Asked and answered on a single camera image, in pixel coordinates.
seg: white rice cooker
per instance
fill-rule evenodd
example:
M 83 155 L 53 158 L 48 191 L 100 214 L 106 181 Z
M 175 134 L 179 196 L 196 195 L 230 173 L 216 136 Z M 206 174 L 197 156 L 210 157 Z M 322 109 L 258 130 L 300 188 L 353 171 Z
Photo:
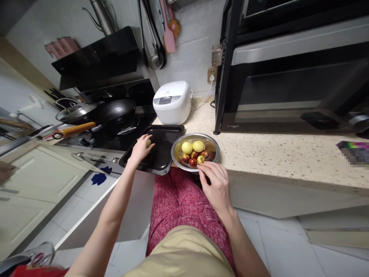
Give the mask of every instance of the white rice cooker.
M 153 99 L 157 116 L 163 124 L 179 125 L 191 112 L 192 92 L 186 81 L 175 81 L 162 85 Z

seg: wall socket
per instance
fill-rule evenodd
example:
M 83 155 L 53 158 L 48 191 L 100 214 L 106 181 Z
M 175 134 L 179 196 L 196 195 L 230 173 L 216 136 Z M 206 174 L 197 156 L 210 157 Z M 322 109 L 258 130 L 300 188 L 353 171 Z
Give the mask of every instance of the wall socket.
M 218 72 L 218 68 L 217 67 L 209 67 L 208 68 L 208 83 L 211 83 L 210 81 L 210 76 L 214 75 L 215 79 L 213 82 L 216 82 L 216 74 Z

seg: white tile floor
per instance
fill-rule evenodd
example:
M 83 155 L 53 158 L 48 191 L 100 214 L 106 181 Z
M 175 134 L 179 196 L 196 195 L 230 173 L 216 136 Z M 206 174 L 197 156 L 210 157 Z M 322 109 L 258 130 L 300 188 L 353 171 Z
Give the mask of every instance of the white tile floor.
M 28 249 L 44 241 L 51 241 L 55 245 L 116 181 L 116 178 L 108 176 L 100 186 L 91 186 L 91 177 L 39 233 Z M 346 251 L 342 251 L 345 247 L 328 249 L 311 245 L 296 217 L 278 220 L 243 210 L 238 210 L 238 215 L 272 277 L 368 276 L 369 250 L 361 249 L 358 252 L 346 248 Z M 117 242 L 105 276 L 122 276 L 136 267 L 145 257 L 147 239 L 148 229 L 140 240 Z M 57 251 L 53 263 L 70 267 L 81 250 Z

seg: hand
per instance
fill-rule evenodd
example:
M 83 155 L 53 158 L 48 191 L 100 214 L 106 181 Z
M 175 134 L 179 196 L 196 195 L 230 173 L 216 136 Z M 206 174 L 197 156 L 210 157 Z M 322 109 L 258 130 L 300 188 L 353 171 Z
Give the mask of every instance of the hand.
M 151 144 L 149 147 L 146 147 L 147 141 L 153 135 L 143 135 L 141 136 L 136 144 L 133 146 L 131 157 L 128 159 L 129 162 L 138 166 L 138 164 L 149 154 L 150 150 L 155 146 L 155 144 Z
M 234 211 L 231 204 L 228 172 L 224 166 L 213 162 L 204 162 L 197 167 L 203 191 L 219 218 L 223 221 L 224 217 L 231 215 Z M 207 183 L 205 174 L 209 177 L 211 185 Z

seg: gas stove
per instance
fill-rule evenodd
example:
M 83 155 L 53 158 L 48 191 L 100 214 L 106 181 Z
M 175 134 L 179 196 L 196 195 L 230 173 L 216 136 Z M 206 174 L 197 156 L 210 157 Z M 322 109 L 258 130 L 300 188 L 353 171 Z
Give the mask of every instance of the gas stove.
M 77 149 L 90 149 L 94 151 L 124 154 L 129 147 L 142 135 L 147 126 L 151 125 L 156 113 L 137 113 L 139 124 L 137 128 L 124 135 L 111 133 L 105 126 L 85 131 L 78 135 L 65 138 L 55 144 L 57 146 L 72 147 Z

